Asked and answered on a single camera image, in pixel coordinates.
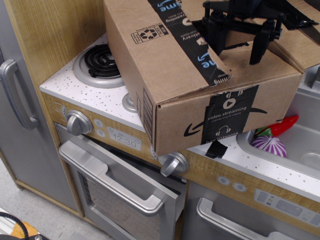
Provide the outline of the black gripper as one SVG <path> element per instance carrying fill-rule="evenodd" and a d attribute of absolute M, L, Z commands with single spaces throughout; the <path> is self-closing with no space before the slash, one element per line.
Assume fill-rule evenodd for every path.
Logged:
<path fill-rule="evenodd" d="M 229 31 L 255 35 L 250 65 L 258 64 L 269 43 L 281 36 L 284 13 L 267 6 L 265 0 L 207 0 L 202 6 L 207 42 L 218 56 L 226 47 Z"/>

